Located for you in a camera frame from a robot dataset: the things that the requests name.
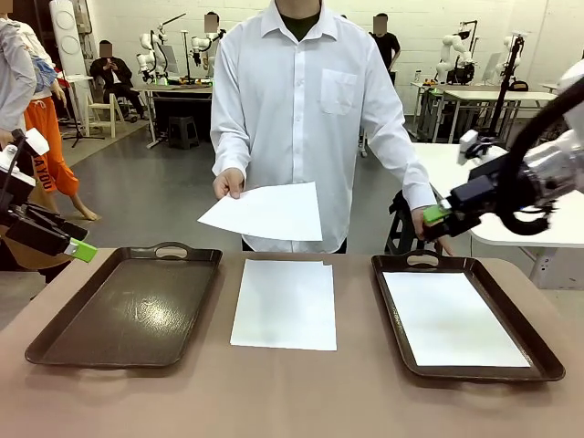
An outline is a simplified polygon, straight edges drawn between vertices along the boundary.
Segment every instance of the white table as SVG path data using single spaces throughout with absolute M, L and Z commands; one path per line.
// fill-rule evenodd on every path
M 464 166 L 457 164 L 457 144 L 414 143 L 422 164 L 428 170 L 430 183 L 436 193 L 445 198 L 450 191 L 468 181 L 468 173 L 476 162 Z M 550 228 L 539 235 L 516 235 L 507 230 L 494 214 L 486 214 L 482 223 L 471 230 L 480 242 L 488 245 L 541 247 L 531 272 L 531 280 L 539 288 L 584 288 L 584 230 L 580 226 L 584 214 L 584 194 L 573 192 L 557 201 L 558 210 L 550 220 Z M 533 220 L 533 215 L 521 214 L 523 220 Z
M 450 130 L 450 137 L 448 138 L 448 142 L 452 143 L 454 141 L 454 131 L 456 129 L 456 122 L 458 121 L 458 114 L 460 113 L 461 108 L 466 108 L 463 106 L 463 101 L 473 102 L 474 104 L 477 103 L 493 103 L 497 102 L 499 99 L 499 90 L 496 89 L 464 89 L 464 88 L 457 88 L 457 89 L 445 89 L 444 90 L 444 99 L 440 102 L 440 107 L 438 109 L 438 121 L 442 118 L 443 112 L 443 105 L 446 100 L 454 100 L 456 101 L 456 109 L 454 110 L 454 120 L 453 120 L 453 127 Z M 550 102 L 551 100 L 555 99 L 557 96 L 551 93 L 544 93 L 544 92 L 537 92 L 537 91 L 508 91 L 505 95 L 505 103 L 510 104 L 510 109 L 514 112 L 513 117 L 511 118 L 511 123 L 515 121 L 517 117 L 517 113 L 520 110 L 539 110 L 541 108 L 540 102 Z M 534 101 L 536 102 L 535 107 L 522 107 L 523 102 L 525 101 Z M 434 130 L 433 136 L 433 143 L 436 143 L 438 138 L 438 130 L 440 128 L 440 123 L 436 124 L 436 128 Z

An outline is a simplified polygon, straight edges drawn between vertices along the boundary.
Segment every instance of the tray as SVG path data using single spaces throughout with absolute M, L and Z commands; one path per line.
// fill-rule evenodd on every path
M 178 243 L 116 250 L 30 344 L 26 359 L 107 370 L 173 365 L 221 257 Z
M 434 262 L 437 260 L 437 263 L 416 263 L 414 260 L 419 256 L 424 256 L 424 258 L 429 256 Z M 478 260 L 443 257 L 432 251 L 419 250 L 407 255 L 377 255 L 372 258 L 372 263 L 385 305 L 389 311 L 401 357 L 405 366 L 414 374 L 424 378 L 484 382 L 560 381 L 564 378 L 566 370 L 556 355 Z M 384 272 L 465 273 L 509 336 L 520 348 L 531 365 L 530 368 L 418 366 L 397 308 L 391 298 L 391 291 L 383 278 Z

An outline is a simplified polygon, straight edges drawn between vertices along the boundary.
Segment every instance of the stool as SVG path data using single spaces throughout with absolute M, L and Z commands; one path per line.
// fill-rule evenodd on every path
M 168 119 L 168 142 L 171 148 L 191 149 L 199 146 L 199 136 L 193 117 Z
M 401 256 L 414 249 L 424 249 L 425 242 L 418 239 L 413 226 L 412 212 L 407 201 L 403 197 L 403 192 L 399 191 L 393 204 L 390 206 L 390 214 L 394 214 L 391 224 L 390 235 L 387 237 L 385 244 L 385 254 L 392 256 Z M 438 254 L 442 253 L 442 247 L 438 244 L 435 246 Z

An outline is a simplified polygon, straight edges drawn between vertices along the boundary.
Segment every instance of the shirt pocket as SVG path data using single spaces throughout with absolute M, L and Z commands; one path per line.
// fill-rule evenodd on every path
M 322 69 L 320 107 L 328 114 L 346 115 L 353 106 L 357 75 Z

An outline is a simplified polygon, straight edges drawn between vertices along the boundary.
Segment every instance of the seated person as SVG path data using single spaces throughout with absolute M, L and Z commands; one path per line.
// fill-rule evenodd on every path
M 112 56 L 113 45 L 103 40 L 99 43 L 99 59 L 91 65 L 90 74 L 93 78 L 102 78 L 106 83 L 103 92 L 103 101 L 110 103 L 110 94 L 116 98 L 126 98 L 138 111 L 141 119 L 145 119 L 144 108 L 140 103 L 140 93 L 132 91 L 131 71 L 126 63 L 118 57 Z

